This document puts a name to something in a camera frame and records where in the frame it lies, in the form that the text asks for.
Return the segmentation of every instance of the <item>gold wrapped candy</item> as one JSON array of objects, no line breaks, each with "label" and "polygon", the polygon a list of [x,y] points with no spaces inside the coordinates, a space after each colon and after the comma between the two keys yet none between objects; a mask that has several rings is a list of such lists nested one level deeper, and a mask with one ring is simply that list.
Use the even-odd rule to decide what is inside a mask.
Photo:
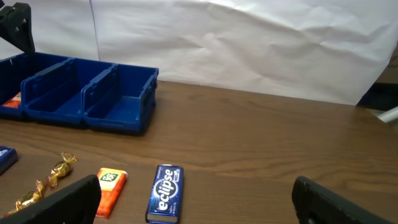
[{"label": "gold wrapped candy", "polygon": [[52,189],[58,185],[58,179],[65,177],[72,172],[72,164],[77,162],[74,155],[63,152],[61,153],[63,161],[57,162],[54,169],[51,170],[51,175],[47,177],[47,185]]},{"label": "gold wrapped candy", "polygon": [[18,212],[19,210],[22,210],[29,205],[32,205],[33,203],[38,202],[39,200],[42,200],[44,198],[44,190],[45,190],[45,184],[41,180],[36,180],[36,187],[37,191],[31,191],[28,194],[23,195],[17,202],[16,202],[16,208],[5,214],[4,217],[7,217],[13,213]]}]

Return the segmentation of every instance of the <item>white backdrop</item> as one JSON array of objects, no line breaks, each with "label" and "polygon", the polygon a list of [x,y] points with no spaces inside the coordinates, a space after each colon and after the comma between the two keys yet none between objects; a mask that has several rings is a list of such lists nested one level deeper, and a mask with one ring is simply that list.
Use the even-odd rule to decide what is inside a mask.
[{"label": "white backdrop", "polygon": [[92,59],[98,54],[100,60],[159,67],[161,80],[351,105],[384,70],[398,40],[396,0],[32,5],[39,2],[58,4],[46,11],[32,6],[39,52]]}]

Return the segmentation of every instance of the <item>blue bin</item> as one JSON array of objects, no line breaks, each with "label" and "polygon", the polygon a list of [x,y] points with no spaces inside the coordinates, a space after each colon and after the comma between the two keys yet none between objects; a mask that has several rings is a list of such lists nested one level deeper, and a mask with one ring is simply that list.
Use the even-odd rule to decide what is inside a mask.
[{"label": "blue bin", "polygon": [[22,100],[28,117],[41,121],[80,124],[82,91],[111,63],[78,58],[52,65],[22,83]]},{"label": "blue bin", "polygon": [[157,68],[113,64],[83,90],[89,126],[141,132],[155,106]]},{"label": "blue bin", "polygon": [[66,57],[62,56],[37,53],[35,57],[21,54],[0,60],[0,115],[22,118],[23,102],[18,108],[3,106],[3,104],[19,92],[22,94],[23,80],[65,59]]},{"label": "blue bin", "polygon": [[157,68],[35,53],[0,61],[0,115],[141,132],[155,106]]}]

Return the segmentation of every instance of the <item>white pipe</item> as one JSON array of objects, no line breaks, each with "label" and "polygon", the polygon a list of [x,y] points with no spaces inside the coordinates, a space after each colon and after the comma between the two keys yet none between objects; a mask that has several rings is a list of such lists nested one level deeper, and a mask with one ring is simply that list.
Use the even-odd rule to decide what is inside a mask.
[{"label": "white pipe", "polygon": [[390,121],[393,121],[398,118],[398,106],[396,108],[393,108],[389,111],[386,111],[379,116],[377,116],[380,120],[384,121],[385,123],[388,123]]}]

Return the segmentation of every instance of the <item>brown tabletop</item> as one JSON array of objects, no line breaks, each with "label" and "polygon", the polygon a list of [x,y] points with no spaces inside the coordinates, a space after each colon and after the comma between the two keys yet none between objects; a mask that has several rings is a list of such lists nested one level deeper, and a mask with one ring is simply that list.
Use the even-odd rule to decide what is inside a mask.
[{"label": "brown tabletop", "polygon": [[129,174],[110,219],[95,223],[145,223],[158,164],[185,168],[181,224],[298,223],[298,175],[398,222],[398,135],[367,111],[169,82],[156,94],[144,136],[0,120],[0,144],[20,155],[0,176],[0,214],[67,151],[79,162],[59,189],[101,167]]}]

